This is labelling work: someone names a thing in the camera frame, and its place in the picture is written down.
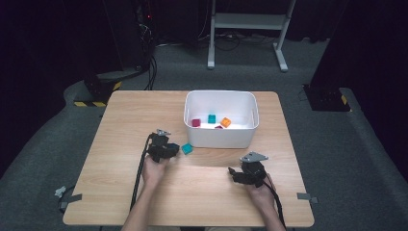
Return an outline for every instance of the gray carpet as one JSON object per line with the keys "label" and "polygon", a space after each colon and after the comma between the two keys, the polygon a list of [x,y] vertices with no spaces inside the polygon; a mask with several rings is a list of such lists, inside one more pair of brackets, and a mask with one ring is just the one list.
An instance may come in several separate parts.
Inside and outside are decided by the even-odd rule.
{"label": "gray carpet", "polygon": [[[352,112],[314,112],[302,84],[311,81],[327,42],[285,41],[289,72],[282,73],[270,43],[242,42],[216,50],[158,47],[153,90],[272,90],[280,97],[306,190],[319,198],[315,225],[296,230],[408,230],[408,185],[384,151],[351,90],[342,89]],[[234,44],[218,41],[223,49]],[[142,90],[147,73],[120,90]],[[0,230],[99,230],[66,226],[55,189],[80,174],[104,108],[73,106],[77,83],[65,91],[66,107],[30,139],[0,183]],[[120,227],[103,227],[119,230]]]}

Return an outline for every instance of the forearm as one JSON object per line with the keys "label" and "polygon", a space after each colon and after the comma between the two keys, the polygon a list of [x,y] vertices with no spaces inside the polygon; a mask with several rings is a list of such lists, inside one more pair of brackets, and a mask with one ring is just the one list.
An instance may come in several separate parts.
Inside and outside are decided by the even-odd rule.
{"label": "forearm", "polygon": [[273,207],[265,207],[260,209],[262,219],[265,223],[267,231],[285,231],[285,227],[278,217],[278,213]]}
{"label": "forearm", "polygon": [[144,185],[140,192],[140,196],[136,201],[133,209],[131,210],[128,218],[126,219],[122,231],[128,230],[147,230],[149,213],[150,213],[150,203],[153,199],[155,186]]}

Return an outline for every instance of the black curtain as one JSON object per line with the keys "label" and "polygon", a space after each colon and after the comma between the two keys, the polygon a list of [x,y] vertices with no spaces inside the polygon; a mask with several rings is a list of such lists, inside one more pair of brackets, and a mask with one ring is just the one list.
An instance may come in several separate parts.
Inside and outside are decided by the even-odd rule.
{"label": "black curtain", "polygon": [[330,39],[348,0],[297,0],[286,38]]}
{"label": "black curtain", "polygon": [[0,176],[35,132],[64,106],[64,90],[82,80],[70,57],[62,1],[0,3]]}
{"label": "black curtain", "polygon": [[408,179],[408,1],[350,0],[310,87],[350,88]]}

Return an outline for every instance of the wooden table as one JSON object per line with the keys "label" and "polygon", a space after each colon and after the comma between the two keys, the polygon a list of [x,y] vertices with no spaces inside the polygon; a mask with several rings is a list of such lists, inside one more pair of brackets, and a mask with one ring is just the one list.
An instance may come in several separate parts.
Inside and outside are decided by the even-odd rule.
{"label": "wooden table", "polygon": [[[188,142],[183,121],[187,91],[113,93],[68,205],[65,224],[122,225],[129,214],[140,154],[157,128],[171,132],[169,142]],[[314,223],[278,95],[252,92],[260,125],[246,149],[195,148],[172,158],[152,204],[149,224],[167,226],[264,226],[243,185],[233,183],[227,167],[241,171],[240,157],[249,151],[263,161],[280,196],[288,227]]]}

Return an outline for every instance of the metal stand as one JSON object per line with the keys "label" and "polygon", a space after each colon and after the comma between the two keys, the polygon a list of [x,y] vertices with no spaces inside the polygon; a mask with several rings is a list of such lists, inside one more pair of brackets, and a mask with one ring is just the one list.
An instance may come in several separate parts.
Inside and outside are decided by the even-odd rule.
{"label": "metal stand", "polygon": [[269,14],[246,14],[246,13],[216,13],[216,0],[213,0],[210,45],[208,51],[209,69],[214,69],[215,61],[215,32],[216,28],[236,28],[236,29],[261,29],[281,31],[279,40],[273,44],[279,67],[282,72],[288,71],[285,58],[282,53],[282,44],[291,22],[292,12],[296,0],[291,0],[286,14],[269,15]]}

